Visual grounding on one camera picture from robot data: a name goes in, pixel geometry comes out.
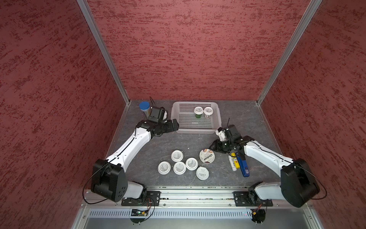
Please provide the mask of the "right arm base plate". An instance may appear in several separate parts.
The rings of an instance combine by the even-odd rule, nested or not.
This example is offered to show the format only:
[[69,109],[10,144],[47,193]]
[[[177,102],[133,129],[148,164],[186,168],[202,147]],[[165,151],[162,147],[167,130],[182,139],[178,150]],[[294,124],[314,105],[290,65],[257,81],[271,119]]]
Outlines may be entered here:
[[254,191],[234,191],[234,202],[237,207],[272,207],[270,199],[260,199]]

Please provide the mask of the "brown chocolate yogurt cup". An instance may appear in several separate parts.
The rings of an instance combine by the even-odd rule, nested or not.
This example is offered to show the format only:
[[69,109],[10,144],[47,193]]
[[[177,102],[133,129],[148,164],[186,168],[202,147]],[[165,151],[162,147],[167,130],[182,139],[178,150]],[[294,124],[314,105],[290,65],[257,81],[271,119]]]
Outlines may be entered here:
[[205,164],[212,164],[215,160],[214,151],[210,149],[203,149],[199,153],[199,158]]

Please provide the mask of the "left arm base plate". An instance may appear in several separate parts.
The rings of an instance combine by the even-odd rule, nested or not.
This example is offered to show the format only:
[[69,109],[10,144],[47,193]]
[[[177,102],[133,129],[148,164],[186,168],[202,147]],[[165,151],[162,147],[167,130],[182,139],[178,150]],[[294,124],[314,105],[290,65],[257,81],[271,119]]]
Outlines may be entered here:
[[142,198],[123,198],[121,205],[122,206],[136,206],[136,207],[157,207],[160,204],[160,191],[147,191],[143,194]]

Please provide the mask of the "white yogurt cup green label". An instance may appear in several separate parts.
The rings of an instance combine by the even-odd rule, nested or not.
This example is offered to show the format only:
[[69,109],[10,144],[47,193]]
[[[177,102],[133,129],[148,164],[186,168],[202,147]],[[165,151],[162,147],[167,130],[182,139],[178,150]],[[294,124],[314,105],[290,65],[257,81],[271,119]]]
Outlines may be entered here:
[[202,114],[204,113],[204,109],[200,106],[197,106],[195,109],[194,109],[194,114],[195,114],[195,117],[197,119],[201,118],[202,117]]

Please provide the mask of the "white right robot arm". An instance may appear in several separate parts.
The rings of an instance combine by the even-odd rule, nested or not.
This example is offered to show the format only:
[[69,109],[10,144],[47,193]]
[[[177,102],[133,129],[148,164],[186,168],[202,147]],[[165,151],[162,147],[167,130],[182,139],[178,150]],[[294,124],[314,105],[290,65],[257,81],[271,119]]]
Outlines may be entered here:
[[251,157],[280,177],[279,182],[257,182],[249,188],[249,199],[254,205],[264,200],[285,200],[293,207],[300,208],[320,193],[317,179],[305,160],[280,155],[252,137],[244,136],[227,141],[217,139],[209,149],[220,153],[235,152],[239,157]]

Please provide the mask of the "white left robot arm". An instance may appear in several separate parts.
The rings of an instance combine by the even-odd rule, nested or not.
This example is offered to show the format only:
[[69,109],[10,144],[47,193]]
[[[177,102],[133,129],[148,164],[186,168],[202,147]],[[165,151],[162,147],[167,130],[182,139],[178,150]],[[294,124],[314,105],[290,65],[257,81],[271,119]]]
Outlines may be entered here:
[[154,137],[177,131],[179,124],[176,119],[167,121],[139,122],[126,142],[107,159],[98,159],[91,176],[91,192],[107,200],[118,202],[123,198],[145,198],[144,186],[129,182],[127,169],[138,152]]

